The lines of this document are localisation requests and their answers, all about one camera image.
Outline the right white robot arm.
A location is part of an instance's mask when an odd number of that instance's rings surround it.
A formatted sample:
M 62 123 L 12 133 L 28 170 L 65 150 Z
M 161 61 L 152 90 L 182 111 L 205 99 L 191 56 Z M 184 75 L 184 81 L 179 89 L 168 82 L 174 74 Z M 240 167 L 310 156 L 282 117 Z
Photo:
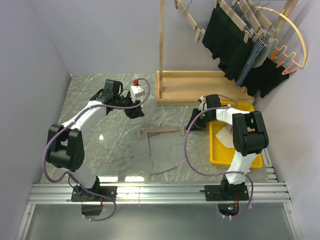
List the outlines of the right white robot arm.
M 223 105 L 220 94 L 201 96 L 199 107 L 192 110 L 185 136 L 192 130 L 202 130 L 207 123 L 219 121 L 232 127 L 235 153 L 227 172 L 222 173 L 220 194 L 226 200 L 233 199 L 245 186 L 248 171 L 254 159 L 269 145 L 265 122 L 259 111 L 238 110 L 238 104 Z

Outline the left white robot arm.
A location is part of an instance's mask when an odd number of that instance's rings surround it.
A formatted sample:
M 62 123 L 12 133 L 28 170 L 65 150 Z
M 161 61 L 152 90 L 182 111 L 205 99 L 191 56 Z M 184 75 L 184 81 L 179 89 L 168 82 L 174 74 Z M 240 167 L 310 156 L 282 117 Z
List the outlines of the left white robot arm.
M 61 179 L 52 179 L 46 164 L 64 169 L 63 176 L 72 179 L 89 201 L 96 201 L 102 196 L 99 177 L 84 165 L 83 135 L 113 110 L 123 110 L 129 119 L 143 117 L 141 106 L 151 90 L 144 90 L 141 81 L 149 83 L 145 78 L 138 78 L 129 89 L 125 89 L 122 82 L 106 79 L 104 87 L 89 99 L 79 113 L 62 125 L 50 126 L 42 157 L 42 171 L 49 182 L 58 183 Z

